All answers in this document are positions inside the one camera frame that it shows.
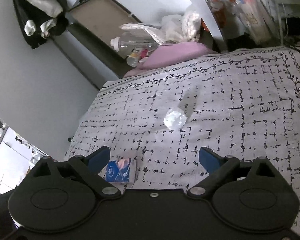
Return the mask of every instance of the crumpled plastic bag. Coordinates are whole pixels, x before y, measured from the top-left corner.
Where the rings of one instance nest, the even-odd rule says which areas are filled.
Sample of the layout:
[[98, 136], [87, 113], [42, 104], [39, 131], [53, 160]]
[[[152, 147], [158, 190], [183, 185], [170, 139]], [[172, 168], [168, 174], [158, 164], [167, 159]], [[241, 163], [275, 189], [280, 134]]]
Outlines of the crumpled plastic bag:
[[182, 18], [182, 32], [187, 41], [195, 38], [201, 26], [201, 16], [196, 12], [195, 7], [191, 4]]
[[165, 118], [163, 119], [163, 123], [169, 130], [176, 131], [184, 126], [186, 120], [187, 117], [185, 112], [178, 107], [173, 107], [167, 112]]
[[119, 28], [132, 34], [135, 33], [136, 35], [141, 35], [142, 32], [148, 33], [159, 45], [162, 45], [166, 42], [164, 33], [154, 27], [137, 23], [127, 23], [119, 26]]
[[186, 41], [182, 31], [182, 18], [178, 14], [172, 14], [162, 17], [161, 31], [165, 34], [166, 41], [174, 41], [176, 43]]

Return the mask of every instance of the white plastic bag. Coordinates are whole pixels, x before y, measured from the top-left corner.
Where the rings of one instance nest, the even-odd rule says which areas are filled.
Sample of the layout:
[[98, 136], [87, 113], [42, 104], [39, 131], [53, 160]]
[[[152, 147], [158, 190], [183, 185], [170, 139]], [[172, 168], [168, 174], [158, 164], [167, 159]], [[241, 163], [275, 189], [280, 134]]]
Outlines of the white plastic bag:
[[186, 120], [185, 112], [178, 107], [173, 107], [167, 112], [163, 123], [169, 130], [176, 131], [185, 125]]
[[195, 38], [198, 30], [201, 26], [201, 17], [196, 12], [195, 7], [191, 4], [187, 9], [182, 18], [182, 32], [184, 38], [187, 41], [191, 41]]
[[159, 45], [162, 45], [166, 42], [164, 33], [161, 30], [156, 29], [154, 27], [149, 27], [136, 23], [127, 23], [121, 25], [119, 28], [137, 36], [141, 36], [143, 33], [150, 35], [154, 39], [154, 41], [156, 41]]
[[257, 4], [257, 0], [244, 0], [237, 5], [236, 15], [249, 29], [250, 36], [256, 44], [268, 41], [271, 35]]
[[165, 34], [166, 41], [186, 41], [182, 31], [182, 16], [178, 14], [162, 17], [161, 31]]

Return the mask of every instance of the pink blanket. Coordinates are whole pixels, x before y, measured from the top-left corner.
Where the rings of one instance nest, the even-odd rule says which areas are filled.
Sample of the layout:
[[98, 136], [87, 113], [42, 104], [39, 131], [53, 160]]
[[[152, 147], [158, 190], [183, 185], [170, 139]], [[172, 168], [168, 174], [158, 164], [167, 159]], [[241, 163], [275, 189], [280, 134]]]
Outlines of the pink blanket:
[[124, 77], [140, 75], [141, 73], [180, 62], [188, 61], [206, 54], [218, 54], [208, 49], [206, 45], [193, 41], [181, 42], [173, 45], [162, 45], [157, 48], [149, 58], [136, 68], [128, 71]]

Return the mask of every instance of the bedspread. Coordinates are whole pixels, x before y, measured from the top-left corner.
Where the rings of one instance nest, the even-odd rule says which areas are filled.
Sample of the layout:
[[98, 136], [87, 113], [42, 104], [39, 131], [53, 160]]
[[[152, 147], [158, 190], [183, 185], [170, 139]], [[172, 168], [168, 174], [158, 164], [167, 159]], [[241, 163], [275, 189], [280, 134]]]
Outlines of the bedspread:
[[[178, 106], [184, 127], [163, 118]], [[188, 189], [208, 174], [206, 146], [243, 161], [266, 156], [300, 199], [300, 53], [287, 48], [203, 56], [116, 82], [100, 90], [66, 159], [106, 145], [111, 159], [137, 161], [133, 188]], [[300, 212], [293, 226], [300, 234]]]

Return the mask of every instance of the plastic water bottle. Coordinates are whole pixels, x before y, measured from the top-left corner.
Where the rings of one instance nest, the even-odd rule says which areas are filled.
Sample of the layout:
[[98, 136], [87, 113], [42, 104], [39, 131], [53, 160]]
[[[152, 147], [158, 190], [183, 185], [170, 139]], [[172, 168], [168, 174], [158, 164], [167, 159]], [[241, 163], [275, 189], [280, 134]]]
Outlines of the plastic water bottle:
[[127, 64], [130, 67], [136, 67], [138, 65], [142, 50], [143, 48], [135, 48], [129, 57], [127, 57]]
[[158, 44], [150, 36], [137, 36], [125, 32], [121, 37], [111, 39], [111, 46], [115, 51], [130, 55], [135, 48], [144, 48], [152, 51], [158, 47]]

